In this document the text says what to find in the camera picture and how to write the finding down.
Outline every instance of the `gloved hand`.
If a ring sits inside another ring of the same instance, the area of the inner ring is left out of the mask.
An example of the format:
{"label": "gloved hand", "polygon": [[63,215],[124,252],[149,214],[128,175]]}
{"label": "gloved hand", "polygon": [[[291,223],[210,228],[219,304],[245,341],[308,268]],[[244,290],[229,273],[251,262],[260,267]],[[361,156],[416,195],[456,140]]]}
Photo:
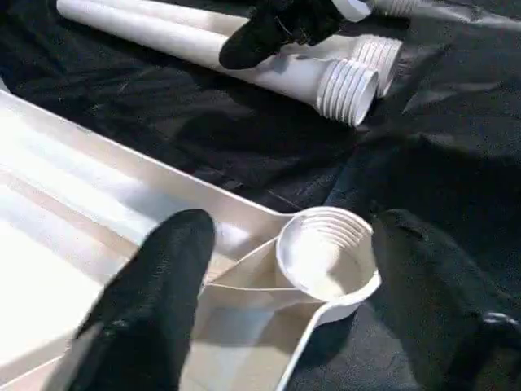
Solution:
{"label": "gloved hand", "polygon": [[178,389],[214,238],[201,210],[155,229],[105,288],[46,389]]}
{"label": "gloved hand", "polygon": [[252,68],[283,45],[316,45],[344,20],[357,22],[369,14],[366,0],[265,0],[222,47],[219,61],[227,69]]}
{"label": "gloved hand", "polygon": [[444,232],[404,210],[378,215],[384,322],[431,391],[521,389],[521,302]]}

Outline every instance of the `pipe threads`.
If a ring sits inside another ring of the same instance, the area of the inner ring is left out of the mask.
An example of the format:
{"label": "pipe threads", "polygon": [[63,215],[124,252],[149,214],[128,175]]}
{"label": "pipe threads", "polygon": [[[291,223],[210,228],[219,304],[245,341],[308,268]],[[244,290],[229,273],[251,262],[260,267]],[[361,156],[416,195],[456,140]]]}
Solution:
{"label": "pipe threads", "polygon": [[374,0],[374,10],[380,15],[407,18],[418,4],[419,0]]}
{"label": "pipe threads", "polygon": [[358,126],[378,88],[378,73],[354,60],[333,59],[317,92],[316,109],[326,118]]}
{"label": "pipe threads", "polygon": [[379,76],[377,96],[384,97],[396,72],[402,42],[396,39],[361,35],[357,38],[351,59],[376,69]]}

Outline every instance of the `white plastic tray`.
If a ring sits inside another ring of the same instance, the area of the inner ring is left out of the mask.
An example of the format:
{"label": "white plastic tray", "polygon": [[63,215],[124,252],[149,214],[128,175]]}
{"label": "white plastic tray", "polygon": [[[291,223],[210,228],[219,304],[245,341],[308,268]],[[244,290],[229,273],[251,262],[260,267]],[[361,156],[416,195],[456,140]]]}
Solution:
{"label": "white plastic tray", "polygon": [[[187,208],[212,215],[217,245],[182,391],[283,389],[313,329],[356,309],[335,301],[278,310],[269,292],[265,301],[230,294],[277,286],[274,239],[292,215],[2,91],[0,126],[0,238],[15,254],[0,261],[0,304],[8,319],[0,324],[0,346],[10,344],[0,353],[0,390],[41,389],[103,285],[151,229]],[[223,293],[222,285],[231,288]]]}

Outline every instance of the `black plastic sheet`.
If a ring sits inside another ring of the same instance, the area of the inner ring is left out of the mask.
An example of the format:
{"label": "black plastic sheet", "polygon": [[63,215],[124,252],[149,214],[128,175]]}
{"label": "black plastic sheet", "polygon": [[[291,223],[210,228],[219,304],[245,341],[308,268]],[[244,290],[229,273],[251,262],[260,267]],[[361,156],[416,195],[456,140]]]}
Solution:
{"label": "black plastic sheet", "polygon": [[[176,3],[240,15],[251,6]],[[378,211],[406,210],[414,215],[407,221],[420,221],[423,230],[435,232],[427,236],[443,238],[406,246],[408,259],[434,275],[436,289],[452,298],[458,289],[469,292],[470,264],[488,279],[485,297],[502,292],[511,303],[519,300],[521,3],[435,1],[421,9],[429,18],[371,17],[346,25],[346,34],[405,41],[390,95],[358,133],[301,103],[63,20],[54,0],[2,6],[0,74],[14,94],[283,212],[329,204],[371,219]],[[386,218],[390,226],[396,222]],[[434,255],[427,257],[425,249]],[[454,275],[431,267],[441,262],[439,253],[460,266]],[[386,262],[382,289],[354,317],[315,332],[289,389],[410,391],[434,387],[441,372],[456,371],[454,345],[442,351],[443,365],[433,361],[429,371],[425,357],[445,339],[415,326],[414,320],[427,322],[424,313],[402,323],[389,316],[402,314],[395,300],[400,283],[409,282],[408,295],[418,297],[432,285],[394,275],[403,257],[380,261]],[[494,310],[519,319],[515,310],[491,303],[494,308],[472,310],[474,323],[463,327],[468,333],[487,335],[483,327]],[[443,313],[449,304],[426,305]],[[458,311],[449,324],[464,319],[459,314],[466,311]],[[418,358],[410,343],[424,338],[431,340]],[[472,336],[463,332],[456,340],[464,345],[466,338]],[[515,338],[507,340],[514,346]],[[491,349],[483,356],[492,357]]]}

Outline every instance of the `white pvc pipe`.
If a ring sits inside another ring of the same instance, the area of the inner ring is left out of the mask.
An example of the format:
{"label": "white pvc pipe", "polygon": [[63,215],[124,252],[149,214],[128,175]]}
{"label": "white pvc pipe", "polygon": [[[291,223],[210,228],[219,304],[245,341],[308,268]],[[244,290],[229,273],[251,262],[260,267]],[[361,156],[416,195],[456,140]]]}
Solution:
{"label": "white pvc pipe", "polygon": [[[130,11],[140,15],[153,16],[168,22],[212,31],[230,37],[238,28],[248,22],[247,18],[204,11],[196,8],[181,7],[163,2],[148,0],[89,0],[98,4]],[[404,1],[393,0],[397,6]],[[344,37],[334,35],[316,46],[287,45],[283,51],[287,54],[304,54],[319,59],[354,59],[375,68],[379,73],[377,95],[385,96],[395,76],[396,64],[402,42],[396,39],[361,35],[360,37]]]}
{"label": "white pvc pipe", "polygon": [[422,0],[372,0],[374,12],[384,16],[410,18]]}
{"label": "white pvc pipe", "polygon": [[308,103],[348,125],[361,124],[378,86],[374,69],[346,59],[281,54],[254,69],[229,71],[219,64],[224,35],[85,0],[58,0],[57,7],[70,20]]}

